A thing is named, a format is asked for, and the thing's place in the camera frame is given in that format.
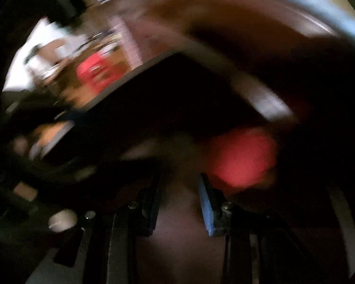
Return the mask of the small red underwear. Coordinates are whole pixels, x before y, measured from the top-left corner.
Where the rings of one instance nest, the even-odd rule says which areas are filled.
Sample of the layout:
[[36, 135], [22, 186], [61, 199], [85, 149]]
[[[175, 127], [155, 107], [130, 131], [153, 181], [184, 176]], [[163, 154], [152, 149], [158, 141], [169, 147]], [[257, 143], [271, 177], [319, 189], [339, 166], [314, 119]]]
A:
[[260, 128], [236, 129], [211, 140], [205, 173], [214, 188], [231, 197], [272, 183], [277, 144]]

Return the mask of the dark wooden drawer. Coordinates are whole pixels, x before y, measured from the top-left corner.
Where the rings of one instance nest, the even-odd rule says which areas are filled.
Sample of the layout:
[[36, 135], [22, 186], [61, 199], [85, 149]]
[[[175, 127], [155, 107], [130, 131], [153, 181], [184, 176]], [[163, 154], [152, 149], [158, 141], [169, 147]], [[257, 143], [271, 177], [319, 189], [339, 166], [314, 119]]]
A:
[[[74, 182], [74, 194], [84, 208], [111, 208], [124, 230], [126, 185], [156, 180], [161, 204], [151, 236], [176, 237], [165, 261], [184, 249], [196, 281], [355, 283], [355, 81], [339, 81], [340, 73], [235, 81], [173, 53], [100, 96], [49, 145], [44, 162], [57, 173], [95, 169]], [[224, 195], [230, 229], [210, 237], [198, 192], [208, 146], [253, 128], [277, 144], [272, 183]]]

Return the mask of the red plastic stool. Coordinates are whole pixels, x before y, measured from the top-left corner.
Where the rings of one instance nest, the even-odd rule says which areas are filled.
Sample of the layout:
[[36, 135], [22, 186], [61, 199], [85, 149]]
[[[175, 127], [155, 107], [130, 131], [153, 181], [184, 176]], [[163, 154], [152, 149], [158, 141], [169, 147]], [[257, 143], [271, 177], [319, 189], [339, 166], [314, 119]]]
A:
[[100, 51], [92, 54], [77, 66], [79, 81], [100, 93], [115, 81], [121, 79], [131, 68], [121, 50], [110, 53]]

